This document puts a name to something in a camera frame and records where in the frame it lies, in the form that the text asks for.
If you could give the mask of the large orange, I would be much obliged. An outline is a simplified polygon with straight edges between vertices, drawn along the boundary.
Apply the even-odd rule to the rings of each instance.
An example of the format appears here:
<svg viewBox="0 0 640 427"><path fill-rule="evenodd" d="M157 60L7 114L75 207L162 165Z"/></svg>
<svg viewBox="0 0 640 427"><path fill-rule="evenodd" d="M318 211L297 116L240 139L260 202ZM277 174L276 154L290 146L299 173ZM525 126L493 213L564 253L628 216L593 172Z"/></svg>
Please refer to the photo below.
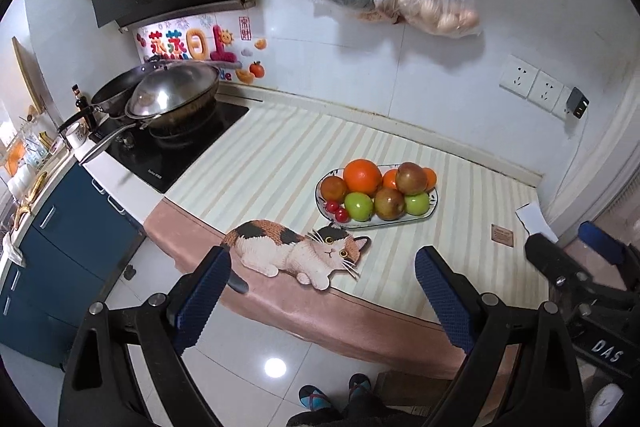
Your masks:
<svg viewBox="0 0 640 427"><path fill-rule="evenodd" d="M366 158L358 158L346 165L342 178L349 192L357 192L373 196L382 185L382 173L374 162Z"/></svg>

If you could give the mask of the centre red-brown apple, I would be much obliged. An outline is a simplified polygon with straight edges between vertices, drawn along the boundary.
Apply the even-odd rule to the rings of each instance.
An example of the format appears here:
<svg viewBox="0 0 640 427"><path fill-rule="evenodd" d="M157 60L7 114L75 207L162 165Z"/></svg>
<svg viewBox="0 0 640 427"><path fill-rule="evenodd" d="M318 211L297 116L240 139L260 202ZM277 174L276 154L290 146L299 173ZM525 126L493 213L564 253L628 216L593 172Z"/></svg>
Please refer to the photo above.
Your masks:
<svg viewBox="0 0 640 427"><path fill-rule="evenodd" d="M405 196L394 188L382 187L374 196L375 213L384 221L399 219L405 208Z"/></svg>

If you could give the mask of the right back orange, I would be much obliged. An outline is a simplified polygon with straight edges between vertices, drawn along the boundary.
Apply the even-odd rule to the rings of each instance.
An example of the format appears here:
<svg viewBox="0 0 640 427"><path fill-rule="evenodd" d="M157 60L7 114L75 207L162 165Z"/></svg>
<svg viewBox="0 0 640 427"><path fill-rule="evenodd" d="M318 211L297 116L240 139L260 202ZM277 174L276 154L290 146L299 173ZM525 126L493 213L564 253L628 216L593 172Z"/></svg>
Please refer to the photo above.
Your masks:
<svg viewBox="0 0 640 427"><path fill-rule="evenodd" d="M425 191L431 192L437 183L437 174L432 168L423 167L422 170L426 178Z"/></svg>

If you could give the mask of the steel wok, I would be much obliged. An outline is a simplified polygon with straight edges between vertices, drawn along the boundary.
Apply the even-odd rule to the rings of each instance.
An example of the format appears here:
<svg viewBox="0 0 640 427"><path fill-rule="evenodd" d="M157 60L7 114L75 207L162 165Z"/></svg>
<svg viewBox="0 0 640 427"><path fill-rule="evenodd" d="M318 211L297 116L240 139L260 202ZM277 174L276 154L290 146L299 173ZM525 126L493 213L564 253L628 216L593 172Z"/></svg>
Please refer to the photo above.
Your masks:
<svg viewBox="0 0 640 427"><path fill-rule="evenodd" d="M150 128L169 134L189 132L216 104L219 80L215 62L173 61L155 69L141 80L127 102L127 124L105 135L79 164L98 157L126 131Z"/></svg>

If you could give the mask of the left white wall socket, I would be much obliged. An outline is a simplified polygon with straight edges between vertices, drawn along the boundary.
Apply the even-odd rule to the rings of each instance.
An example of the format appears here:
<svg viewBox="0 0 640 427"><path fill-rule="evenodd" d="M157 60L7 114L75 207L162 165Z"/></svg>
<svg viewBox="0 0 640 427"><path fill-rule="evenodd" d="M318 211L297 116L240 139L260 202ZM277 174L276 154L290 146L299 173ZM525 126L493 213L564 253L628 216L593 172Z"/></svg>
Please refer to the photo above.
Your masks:
<svg viewBox="0 0 640 427"><path fill-rule="evenodd" d="M538 72L537 67L509 55L503 65L499 86L520 98L527 98L532 91Z"/></svg>

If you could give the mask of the red cherry tomato with stem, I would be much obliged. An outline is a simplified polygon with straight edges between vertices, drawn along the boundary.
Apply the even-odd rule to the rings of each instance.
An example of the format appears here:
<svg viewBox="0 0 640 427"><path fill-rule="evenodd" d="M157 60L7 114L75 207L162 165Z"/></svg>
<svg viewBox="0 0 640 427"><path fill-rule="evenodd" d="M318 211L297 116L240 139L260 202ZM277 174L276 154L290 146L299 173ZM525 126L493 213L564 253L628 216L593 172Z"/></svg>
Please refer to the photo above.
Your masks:
<svg viewBox="0 0 640 427"><path fill-rule="evenodd" d="M342 206L336 208L334 217L335 220L340 223L346 223L350 220L350 214L348 210Z"/></svg>

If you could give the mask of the colourful wall stickers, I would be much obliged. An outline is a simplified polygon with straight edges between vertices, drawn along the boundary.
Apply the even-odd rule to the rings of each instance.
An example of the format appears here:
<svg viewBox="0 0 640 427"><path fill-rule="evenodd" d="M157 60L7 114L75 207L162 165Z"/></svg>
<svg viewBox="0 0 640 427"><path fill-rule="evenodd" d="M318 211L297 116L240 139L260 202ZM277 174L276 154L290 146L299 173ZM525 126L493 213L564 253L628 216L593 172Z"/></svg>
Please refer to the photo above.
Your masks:
<svg viewBox="0 0 640 427"><path fill-rule="evenodd" d="M214 61L220 79L253 84L267 77L268 40L247 11L204 13L162 20L132 34L143 62L153 56L176 61Z"/></svg>

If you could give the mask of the right blue slipper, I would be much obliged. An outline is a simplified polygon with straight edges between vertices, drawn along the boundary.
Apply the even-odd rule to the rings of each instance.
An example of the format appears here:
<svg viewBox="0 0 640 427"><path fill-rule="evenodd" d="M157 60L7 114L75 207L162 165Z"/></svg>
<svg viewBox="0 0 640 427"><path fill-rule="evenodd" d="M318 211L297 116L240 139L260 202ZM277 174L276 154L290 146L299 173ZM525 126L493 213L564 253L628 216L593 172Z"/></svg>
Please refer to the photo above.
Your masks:
<svg viewBox="0 0 640 427"><path fill-rule="evenodd" d="M372 391L372 384L367 375L356 373L349 378L348 382L349 401L354 401L359 397L368 395Z"/></svg>

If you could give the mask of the blue kitchen cabinet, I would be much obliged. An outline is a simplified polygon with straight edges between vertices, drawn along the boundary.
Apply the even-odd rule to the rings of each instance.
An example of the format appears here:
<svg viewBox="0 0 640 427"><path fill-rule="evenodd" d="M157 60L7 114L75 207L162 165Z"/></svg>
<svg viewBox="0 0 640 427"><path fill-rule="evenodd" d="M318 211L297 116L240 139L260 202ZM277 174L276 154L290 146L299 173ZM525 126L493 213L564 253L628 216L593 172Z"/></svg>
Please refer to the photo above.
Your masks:
<svg viewBox="0 0 640 427"><path fill-rule="evenodd" d="M27 225L1 284L1 342L63 367L77 329L103 300L144 239L141 225L85 168L68 170Z"/></svg>

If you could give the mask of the left green apple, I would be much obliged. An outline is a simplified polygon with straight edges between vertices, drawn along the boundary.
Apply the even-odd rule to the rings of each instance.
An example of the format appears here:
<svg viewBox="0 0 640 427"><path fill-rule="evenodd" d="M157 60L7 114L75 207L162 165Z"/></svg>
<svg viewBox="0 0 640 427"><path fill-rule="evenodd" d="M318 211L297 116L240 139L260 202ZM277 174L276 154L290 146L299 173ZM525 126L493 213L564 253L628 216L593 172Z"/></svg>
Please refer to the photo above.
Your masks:
<svg viewBox="0 0 640 427"><path fill-rule="evenodd" d="M374 213L373 199L360 192L352 192L345 196L344 207L352 220L358 222L369 221Z"/></svg>

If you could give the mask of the green apple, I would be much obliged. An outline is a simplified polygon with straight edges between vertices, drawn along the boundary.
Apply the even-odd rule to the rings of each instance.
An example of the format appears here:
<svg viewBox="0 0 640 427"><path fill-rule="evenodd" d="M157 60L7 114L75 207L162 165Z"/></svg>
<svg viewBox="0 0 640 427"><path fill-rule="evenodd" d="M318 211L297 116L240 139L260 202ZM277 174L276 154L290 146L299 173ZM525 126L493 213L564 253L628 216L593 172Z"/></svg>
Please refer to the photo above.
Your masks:
<svg viewBox="0 0 640 427"><path fill-rule="evenodd" d="M431 207L430 195L421 192L405 196L406 213L410 216L423 216Z"/></svg>
<svg viewBox="0 0 640 427"><path fill-rule="evenodd" d="M369 221L374 213L373 199L360 192L352 192L345 196L344 207L352 220L358 222Z"/></svg>

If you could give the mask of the black gas stove top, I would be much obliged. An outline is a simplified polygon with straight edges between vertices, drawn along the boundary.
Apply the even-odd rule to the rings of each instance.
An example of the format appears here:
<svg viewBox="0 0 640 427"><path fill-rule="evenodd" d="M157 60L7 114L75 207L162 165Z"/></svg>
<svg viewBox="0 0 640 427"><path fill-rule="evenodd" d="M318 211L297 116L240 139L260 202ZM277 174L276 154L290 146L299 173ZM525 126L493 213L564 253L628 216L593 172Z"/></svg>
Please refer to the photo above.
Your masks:
<svg viewBox="0 0 640 427"><path fill-rule="evenodd" d="M105 152L157 192L164 194L194 161L247 112L247 107L218 102L213 114L193 130L169 135L160 129L140 131L130 128L111 142Z"/></svg>

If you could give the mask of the right green apple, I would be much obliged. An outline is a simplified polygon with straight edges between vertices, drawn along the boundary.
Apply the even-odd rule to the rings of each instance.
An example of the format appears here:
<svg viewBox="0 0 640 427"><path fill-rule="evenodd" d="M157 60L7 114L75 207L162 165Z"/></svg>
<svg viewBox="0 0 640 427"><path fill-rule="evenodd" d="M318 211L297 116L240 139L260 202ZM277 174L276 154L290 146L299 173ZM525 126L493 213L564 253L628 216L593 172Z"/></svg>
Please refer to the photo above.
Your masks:
<svg viewBox="0 0 640 427"><path fill-rule="evenodd" d="M423 216L431 207L430 195L421 192L405 196L406 213L410 216Z"/></svg>

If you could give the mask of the striped cat print mat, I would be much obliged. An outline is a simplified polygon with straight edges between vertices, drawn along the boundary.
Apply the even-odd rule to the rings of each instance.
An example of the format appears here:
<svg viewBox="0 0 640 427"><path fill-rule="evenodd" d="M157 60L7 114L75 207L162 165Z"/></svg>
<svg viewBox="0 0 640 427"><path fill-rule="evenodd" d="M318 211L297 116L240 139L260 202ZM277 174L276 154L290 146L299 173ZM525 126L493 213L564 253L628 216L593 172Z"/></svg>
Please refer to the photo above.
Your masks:
<svg viewBox="0 0 640 427"><path fill-rule="evenodd" d="M222 301L243 317L339 355L449 377L463 352L450 345L416 281L416 252L433 246L478 291L510 306L537 308L549 288L525 258L527 234L515 214L536 199L533 187L362 124L265 103L251 108L183 173L143 226L177 268L189 272L245 221L267 219L298 233L322 227L316 184L358 158L432 168L439 194L433 216L372 230L358 279L338 273L330 289L319 293L289 275L268 279L243 270L250 292L225 291ZM493 223L513 231L513 248L491 240Z"/></svg>

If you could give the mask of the blue slipper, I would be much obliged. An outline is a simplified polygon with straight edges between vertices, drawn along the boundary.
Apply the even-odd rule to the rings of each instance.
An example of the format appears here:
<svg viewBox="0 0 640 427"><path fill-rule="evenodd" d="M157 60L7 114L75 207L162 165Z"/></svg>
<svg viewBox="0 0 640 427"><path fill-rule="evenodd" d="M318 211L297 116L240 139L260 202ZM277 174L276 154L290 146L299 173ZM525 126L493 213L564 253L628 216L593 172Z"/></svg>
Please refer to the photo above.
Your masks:
<svg viewBox="0 0 640 427"><path fill-rule="evenodd" d="M348 382L349 401L354 401L359 397L368 395L372 391L372 384L367 375L356 373L349 378Z"/></svg>
<svg viewBox="0 0 640 427"><path fill-rule="evenodd" d="M300 404L309 412L318 412L322 410L331 410L333 404L326 394L313 385L305 385L298 391L298 399Z"/></svg>

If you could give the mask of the small red cherry tomato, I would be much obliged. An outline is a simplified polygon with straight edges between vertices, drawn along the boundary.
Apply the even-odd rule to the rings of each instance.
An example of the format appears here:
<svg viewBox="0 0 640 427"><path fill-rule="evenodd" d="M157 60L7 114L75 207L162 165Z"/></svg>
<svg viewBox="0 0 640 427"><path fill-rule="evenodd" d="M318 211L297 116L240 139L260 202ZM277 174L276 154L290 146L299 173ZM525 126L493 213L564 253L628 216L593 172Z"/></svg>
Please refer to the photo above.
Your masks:
<svg viewBox="0 0 640 427"><path fill-rule="evenodd" d="M333 200L329 200L329 202L326 203L326 211L329 213L336 213L340 208L341 205L338 202L333 202Z"/></svg>

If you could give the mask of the middle hidden orange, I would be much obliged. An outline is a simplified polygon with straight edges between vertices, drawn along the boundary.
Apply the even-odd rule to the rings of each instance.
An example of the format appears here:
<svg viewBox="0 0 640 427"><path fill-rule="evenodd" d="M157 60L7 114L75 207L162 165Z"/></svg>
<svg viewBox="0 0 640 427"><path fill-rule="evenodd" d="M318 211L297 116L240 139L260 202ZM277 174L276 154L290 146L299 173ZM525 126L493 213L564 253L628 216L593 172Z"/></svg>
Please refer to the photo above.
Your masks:
<svg viewBox="0 0 640 427"><path fill-rule="evenodd" d="M399 191L398 185L397 185L397 173L398 173L398 169L397 168L392 168L388 171L386 171L386 173L384 173L383 176L383 187L384 188L389 188L390 190L394 190L396 192Z"/></svg>

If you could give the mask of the left blue slipper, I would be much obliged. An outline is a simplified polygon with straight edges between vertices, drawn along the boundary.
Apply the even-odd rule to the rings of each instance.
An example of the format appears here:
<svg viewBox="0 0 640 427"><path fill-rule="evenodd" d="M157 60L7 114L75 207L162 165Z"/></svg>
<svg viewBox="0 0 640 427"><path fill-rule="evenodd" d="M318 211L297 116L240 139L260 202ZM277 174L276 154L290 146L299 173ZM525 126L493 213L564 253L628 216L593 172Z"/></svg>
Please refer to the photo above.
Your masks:
<svg viewBox="0 0 640 427"><path fill-rule="evenodd" d="M300 404L309 412L318 412L322 410L331 410L333 404L326 394L313 385L305 385L298 391L298 399Z"/></svg>

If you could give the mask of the brown square label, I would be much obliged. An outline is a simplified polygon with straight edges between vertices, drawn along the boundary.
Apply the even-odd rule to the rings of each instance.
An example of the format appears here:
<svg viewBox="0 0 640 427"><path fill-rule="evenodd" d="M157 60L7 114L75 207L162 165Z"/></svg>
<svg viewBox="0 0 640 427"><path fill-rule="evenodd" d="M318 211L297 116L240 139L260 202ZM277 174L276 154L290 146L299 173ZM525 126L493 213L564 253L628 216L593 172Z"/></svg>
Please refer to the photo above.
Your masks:
<svg viewBox="0 0 640 427"><path fill-rule="evenodd" d="M490 227L490 238L493 242L506 247L514 247L514 233L510 229L499 227L493 223Z"/></svg>

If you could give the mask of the black frying pan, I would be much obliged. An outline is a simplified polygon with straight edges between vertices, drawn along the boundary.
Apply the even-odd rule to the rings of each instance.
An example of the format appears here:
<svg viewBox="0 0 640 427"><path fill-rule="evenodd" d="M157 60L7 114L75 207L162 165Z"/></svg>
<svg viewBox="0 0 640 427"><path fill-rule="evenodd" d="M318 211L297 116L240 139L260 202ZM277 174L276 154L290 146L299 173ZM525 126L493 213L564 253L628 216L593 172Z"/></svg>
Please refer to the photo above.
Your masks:
<svg viewBox="0 0 640 427"><path fill-rule="evenodd" d="M99 126L96 114L105 114L111 118L124 116L127 102L137 85L151 72L167 65L165 60L149 62L123 72L116 76L96 92L87 107L82 108L75 116L68 118L58 127L58 134L72 127L77 121L85 121L90 132Z"/></svg>

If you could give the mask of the wooden cutting board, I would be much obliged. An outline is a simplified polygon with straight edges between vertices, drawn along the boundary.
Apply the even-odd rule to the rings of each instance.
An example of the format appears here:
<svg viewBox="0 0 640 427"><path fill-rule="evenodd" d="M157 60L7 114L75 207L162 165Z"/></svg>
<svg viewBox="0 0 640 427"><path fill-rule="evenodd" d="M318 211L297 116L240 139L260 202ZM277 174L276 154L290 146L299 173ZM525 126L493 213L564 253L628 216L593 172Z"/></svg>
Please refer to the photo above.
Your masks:
<svg viewBox="0 0 640 427"><path fill-rule="evenodd" d="M11 41L17 66L23 77L30 99L32 100L32 106L35 107L38 114L46 113L46 84L44 83L35 55L30 53L26 46L15 36L12 37Z"/></svg>

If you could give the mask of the right white wall socket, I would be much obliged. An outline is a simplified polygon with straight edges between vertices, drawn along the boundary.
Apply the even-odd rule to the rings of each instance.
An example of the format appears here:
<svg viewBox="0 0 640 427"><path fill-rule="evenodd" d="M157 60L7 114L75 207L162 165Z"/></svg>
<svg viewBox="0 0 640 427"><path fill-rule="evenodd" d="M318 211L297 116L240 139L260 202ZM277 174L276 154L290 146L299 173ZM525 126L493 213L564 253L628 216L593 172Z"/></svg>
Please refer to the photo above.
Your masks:
<svg viewBox="0 0 640 427"><path fill-rule="evenodd" d="M563 88L562 83L540 70L537 72L532 89L527 95L527 101L551 113L559 101Z"/></svg>

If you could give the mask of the small left red-brown apple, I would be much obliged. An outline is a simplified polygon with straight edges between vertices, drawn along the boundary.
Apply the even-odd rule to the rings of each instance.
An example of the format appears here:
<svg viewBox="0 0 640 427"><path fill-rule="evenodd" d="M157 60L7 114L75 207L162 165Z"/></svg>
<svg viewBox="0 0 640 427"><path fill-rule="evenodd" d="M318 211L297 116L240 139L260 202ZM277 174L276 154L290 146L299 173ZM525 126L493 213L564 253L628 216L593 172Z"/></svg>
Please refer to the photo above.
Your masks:
<svg viewBox="0 0 640 427"><path fill-rule="evenodd" d="M320 183L320 195L326 202L341 205L348 194L348 186L340 176L327 176Z"/></svg>

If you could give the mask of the white paper sheet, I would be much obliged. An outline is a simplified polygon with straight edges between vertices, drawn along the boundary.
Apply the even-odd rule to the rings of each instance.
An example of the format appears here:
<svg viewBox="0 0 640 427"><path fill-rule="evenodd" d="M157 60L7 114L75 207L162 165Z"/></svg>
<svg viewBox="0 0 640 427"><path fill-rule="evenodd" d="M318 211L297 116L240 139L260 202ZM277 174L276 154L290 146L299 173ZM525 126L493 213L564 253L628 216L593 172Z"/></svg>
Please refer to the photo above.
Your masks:
<svg viewBox="0 0 640 427"><path fill-rule="evenodd" d="M528 202L515 210L515 214L529 235L542 234L552 243L556 243L559 240L546 219L544 219L544 215L536 202Z"/></svg>

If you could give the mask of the glass fruit plate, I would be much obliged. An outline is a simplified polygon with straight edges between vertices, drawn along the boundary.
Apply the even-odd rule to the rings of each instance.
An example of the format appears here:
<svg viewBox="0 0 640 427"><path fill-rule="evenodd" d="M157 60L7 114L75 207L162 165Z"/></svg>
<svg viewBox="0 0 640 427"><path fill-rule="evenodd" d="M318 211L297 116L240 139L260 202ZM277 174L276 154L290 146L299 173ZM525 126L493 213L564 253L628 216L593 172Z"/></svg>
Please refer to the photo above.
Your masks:
<svg viewBox="0 0 640 427"><path fill-rule="evenodd" d="M329 220L331 223L335 223L339 227L342 227L346 230L392 227L393 225L405 225L406 223L424 221L433 216L433 213L438 206L439 194L437 185L434 185L426 191L428 202L430 203L430 205L428 205L427 210L422 213L422 215L410 215L410 213L405 213L395 220L384 220L381 217L378 217L378 215L374 212L367 221L357 221L352 216L349 216L348 221L340 221L336 217L336 211L331 211L326 208L326 205L328 205L328 200L322 195L321 185L325 179L331 178L331 176L339 176L341 178L343 176L343 173L343 168L335 168L322 176L316 184L316 187L314 188L314 201L316 202L316 206L320 212L320 215L324 219Z"/></svg>

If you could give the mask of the black plug adapter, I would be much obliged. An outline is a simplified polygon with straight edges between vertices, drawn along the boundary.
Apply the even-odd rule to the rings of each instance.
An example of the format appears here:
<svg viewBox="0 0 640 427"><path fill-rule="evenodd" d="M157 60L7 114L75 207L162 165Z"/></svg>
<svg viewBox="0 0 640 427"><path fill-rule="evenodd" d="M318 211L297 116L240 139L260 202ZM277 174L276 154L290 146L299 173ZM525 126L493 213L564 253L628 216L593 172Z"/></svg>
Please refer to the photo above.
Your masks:
<svg viewBox="0 0 640 427"><path fill-rule="evenodd" d="M586 113L586 110L589 106L589 100L584 95L584 92L577 87L574 87L572 91L570 91L570 95L568 96L565 108L567 113L574 116L577 119L582 118Z"/></svg>

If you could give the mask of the dark sauce bottle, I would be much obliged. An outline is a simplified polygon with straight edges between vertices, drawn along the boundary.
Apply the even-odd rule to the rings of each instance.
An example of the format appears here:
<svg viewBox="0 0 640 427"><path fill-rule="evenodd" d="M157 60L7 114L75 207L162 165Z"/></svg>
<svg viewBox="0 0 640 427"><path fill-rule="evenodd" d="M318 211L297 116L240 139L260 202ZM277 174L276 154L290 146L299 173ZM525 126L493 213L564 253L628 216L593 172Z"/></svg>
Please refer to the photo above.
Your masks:
<svg viewBox="0 0 640 427"><path fill-rule="evenodd" d="M98 127L98 122L96 121L96 117L94 117L94 109L89 103L85 93L79 89L77 84L73 84L72 91L78 112L82 114L82 117L84 117L88 130L93 132Z"/></svg>

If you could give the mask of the top red-brown apple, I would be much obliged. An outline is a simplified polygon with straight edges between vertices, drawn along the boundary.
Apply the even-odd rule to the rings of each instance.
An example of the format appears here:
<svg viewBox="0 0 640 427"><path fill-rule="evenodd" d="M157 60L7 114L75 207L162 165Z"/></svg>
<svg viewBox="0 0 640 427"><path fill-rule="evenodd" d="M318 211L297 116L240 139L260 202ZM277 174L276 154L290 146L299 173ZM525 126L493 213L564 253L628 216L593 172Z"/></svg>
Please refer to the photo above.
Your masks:
<svg viewBox="0 0 640 427"><path fill-rule="evenodd" d="M397 190L408 196L426 191L427 176L425 171L414 162L405 161L400 164L396 172Z"/></svg>

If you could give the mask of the white wall socket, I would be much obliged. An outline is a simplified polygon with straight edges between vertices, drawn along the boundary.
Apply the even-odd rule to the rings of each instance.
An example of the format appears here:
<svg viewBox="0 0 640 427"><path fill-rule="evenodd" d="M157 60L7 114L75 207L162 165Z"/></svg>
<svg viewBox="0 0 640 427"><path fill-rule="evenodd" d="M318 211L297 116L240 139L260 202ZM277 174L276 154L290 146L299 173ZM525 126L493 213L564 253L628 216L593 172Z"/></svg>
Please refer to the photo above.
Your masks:
<svg viewBox="0 0 640 427"><path fill-rule="evenodd" d="M503 65L499 86L520 98L527 98L532 91L538 72L537 67L509 55Z"/></svg>
<svg viewBox="0 0 640 427"><path fill-rule="evenodd" d="M527 95L527 101L551 113L559 101L563 88L562 83L540 70L537 72L532 89Z"/></svg>

